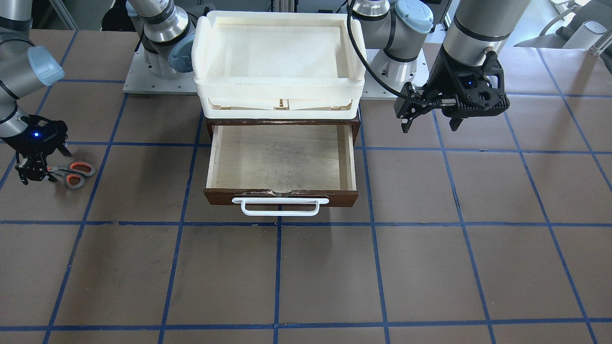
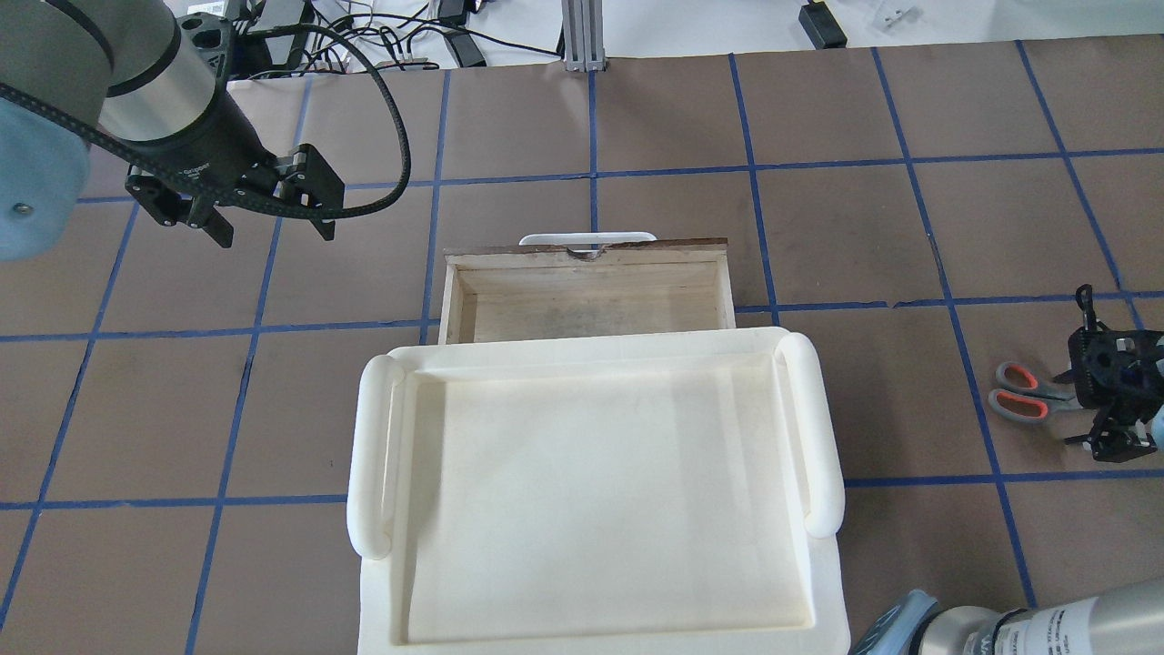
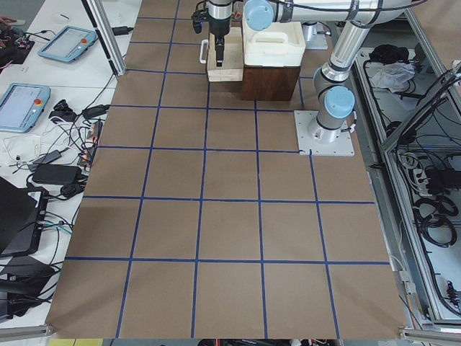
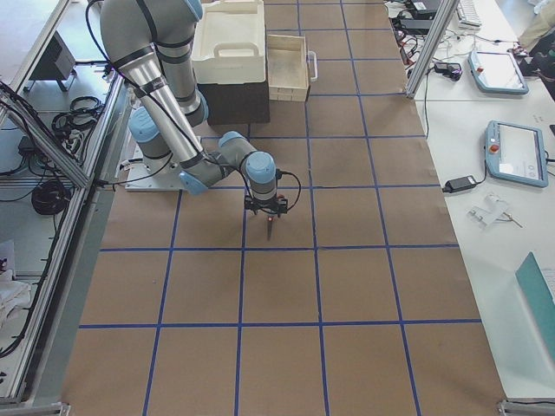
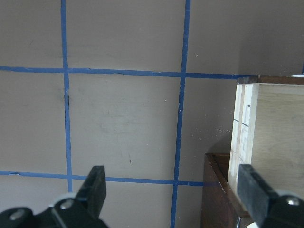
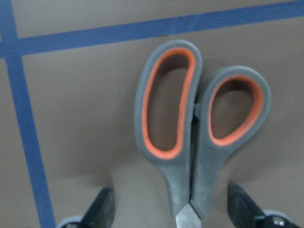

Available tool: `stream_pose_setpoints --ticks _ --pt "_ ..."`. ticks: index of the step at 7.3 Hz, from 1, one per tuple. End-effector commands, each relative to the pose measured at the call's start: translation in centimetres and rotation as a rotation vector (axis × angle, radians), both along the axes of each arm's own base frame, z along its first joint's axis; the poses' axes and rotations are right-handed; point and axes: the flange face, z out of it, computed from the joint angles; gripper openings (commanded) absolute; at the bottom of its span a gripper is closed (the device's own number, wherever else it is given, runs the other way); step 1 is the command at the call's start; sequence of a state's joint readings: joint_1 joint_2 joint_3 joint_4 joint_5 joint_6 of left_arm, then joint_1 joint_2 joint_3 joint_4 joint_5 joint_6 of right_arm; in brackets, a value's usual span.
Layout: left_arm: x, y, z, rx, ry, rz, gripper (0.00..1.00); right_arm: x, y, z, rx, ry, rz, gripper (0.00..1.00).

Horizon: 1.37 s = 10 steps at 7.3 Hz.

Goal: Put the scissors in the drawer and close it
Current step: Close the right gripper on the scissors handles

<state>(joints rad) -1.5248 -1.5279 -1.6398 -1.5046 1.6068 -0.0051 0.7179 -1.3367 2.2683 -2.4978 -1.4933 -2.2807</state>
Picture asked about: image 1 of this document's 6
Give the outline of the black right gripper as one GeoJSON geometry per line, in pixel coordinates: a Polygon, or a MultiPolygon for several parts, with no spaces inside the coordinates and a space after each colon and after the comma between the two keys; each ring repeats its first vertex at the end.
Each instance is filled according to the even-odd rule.
{"type": "Polygon", "coordinates": [[[4,119],[4,141],[22,156],[22,161],[16,161],[15,170],[24,185],[29,184],[29,168],[31,181],[58,181],[48,171],[46,157],[54,151],[72,156],[66,146],[67,130],[63,120],[38,115],[11,115],[4,119]]]}

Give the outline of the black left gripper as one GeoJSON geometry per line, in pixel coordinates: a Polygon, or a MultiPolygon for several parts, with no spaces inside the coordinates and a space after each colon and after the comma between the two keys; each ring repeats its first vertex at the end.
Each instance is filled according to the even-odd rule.
{"type": "Polygon", "coordinates": [[[497,116],[507,111],[511,103],[504,89],[498,55],[487,48],[484,57],[481,65],[468,65],[453,59],[441,48],[423,91],[417,92],[407,82],[395,101],[395,114],[402,119],[402,132],[408,133],[415,118],[437,108],[450,118],[451,131],[457,131],[467,118],[497,116]]]}

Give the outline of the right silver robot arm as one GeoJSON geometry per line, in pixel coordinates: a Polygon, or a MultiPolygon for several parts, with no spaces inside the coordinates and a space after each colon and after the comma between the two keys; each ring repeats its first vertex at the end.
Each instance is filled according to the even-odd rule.
{"type": "Polygon", "coordinates": [[[17,156],[15,166],[25,185],[29,181],[55,182],[47,157],[54,151],[69,157],[67,125],[29,114],[18,100],[61,80],[65,73],[53,55],[29,39],[32,1],[3,0],[0,5],[0,137],[17,156]]]}

